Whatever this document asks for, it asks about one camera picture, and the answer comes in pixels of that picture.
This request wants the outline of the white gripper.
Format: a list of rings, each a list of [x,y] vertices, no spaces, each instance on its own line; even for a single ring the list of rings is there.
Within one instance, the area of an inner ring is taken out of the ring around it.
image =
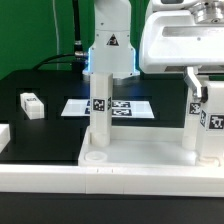
[[[193,99],[205,103],[208,89],[197,78],[197,67],[223,65],[223,24],[196,24],[188,10],[155,12],[146,20],[139,50],[139,66],[144,73],[186,67],[184,81]]]

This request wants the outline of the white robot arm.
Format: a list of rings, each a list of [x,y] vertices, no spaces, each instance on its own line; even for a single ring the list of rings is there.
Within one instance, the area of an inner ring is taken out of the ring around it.
[[[94,0],[94,11],[86,78],[102,72],[121,81],[142,72],[182,69],[200,99],[197,75],[224,68],[224,0],[149,0],[138,49],[130,43],[129,0]]]

